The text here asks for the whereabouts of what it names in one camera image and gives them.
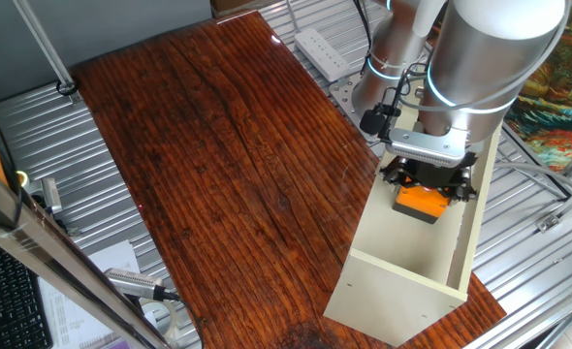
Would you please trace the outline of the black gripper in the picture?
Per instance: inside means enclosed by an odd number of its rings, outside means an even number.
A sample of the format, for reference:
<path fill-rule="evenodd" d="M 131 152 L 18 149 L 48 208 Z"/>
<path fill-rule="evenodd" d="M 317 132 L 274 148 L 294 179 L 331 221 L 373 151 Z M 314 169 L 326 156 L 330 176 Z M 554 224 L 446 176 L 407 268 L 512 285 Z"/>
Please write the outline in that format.
<path fill-rule="evenodd" d="M 477 191 L 472 186 L 470 169 L 475 162 L 475 153 L 467 153 L 453 168 L 407 160 L 406 165 L 403 163 L 389 164 L 380 170 L 380 175 L 385 182 L 404 188 L 414 187 L 415 180 L 428 188 L 447 187 L 447 193 L 452 200 L 469 202 L 477 198 Z"/>

